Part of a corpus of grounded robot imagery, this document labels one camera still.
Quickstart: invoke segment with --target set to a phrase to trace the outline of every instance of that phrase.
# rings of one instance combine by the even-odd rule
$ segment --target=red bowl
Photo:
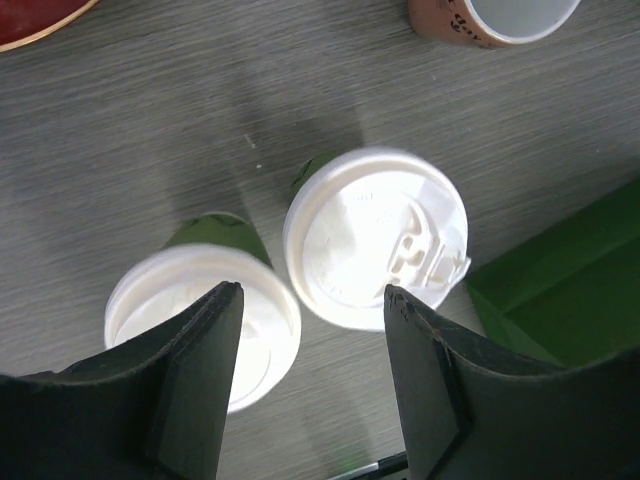
[[[0,52],[55,32],[98,0],[0,0]]]

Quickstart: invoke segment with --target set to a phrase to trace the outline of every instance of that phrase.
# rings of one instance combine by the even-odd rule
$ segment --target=mug
[[[98,0],[0,0],[0,52],[64,27]]]
[[[416,33],[481,48],[524,45],[556,31],[580,0],[409,0]]]

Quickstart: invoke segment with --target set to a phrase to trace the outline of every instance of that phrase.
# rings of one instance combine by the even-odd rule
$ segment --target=coffee cup lid
[[[298,303],[253,256],[208,244],[170,247],[131,269],[105,311],[105,344],[115,347],[172,318],[222,281],[239,282],[244,313],[228,411],[257,402],[289,371],[300,345]]]
[[[284,227],[292,284],[336,325],[384,329],[387,284],[437,308],[466,274],[468,224],[451,181],[393,148],[341,155],[300,188]]]

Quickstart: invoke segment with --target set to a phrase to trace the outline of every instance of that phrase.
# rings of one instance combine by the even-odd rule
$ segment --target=gray wood surface
[[[584,0],[504,51],[419,39],[405,16],[400,0],[103,0],[0,55],[0,370],[100,351],[120,276],[210,210],[250,218],[284,277],[286,187],[328,149],[440,167],[475,265],[640,174],[636,1]],[[475,325],[464,288],[442,312]],[[303,321],[290,374],[228,419],[218,478],[322,479],[403,449],[383,335]]]

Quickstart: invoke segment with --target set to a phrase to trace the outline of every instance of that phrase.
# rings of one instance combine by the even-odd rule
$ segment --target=table
[[[0,55],[0,370],[101,351],[118,279],[204,212],[251,219],[285,278],[287,185],[330,149],[428,159],[491,260],[640,174],[639,24],[633,0],[585,0],[549,39],[483,51],[418,38],[400,0],[102,0]],[[463,287],[441,312],[480,328]],[[229,417],[218,478],[401,450],[384,336],[305,310],[290,374]]]

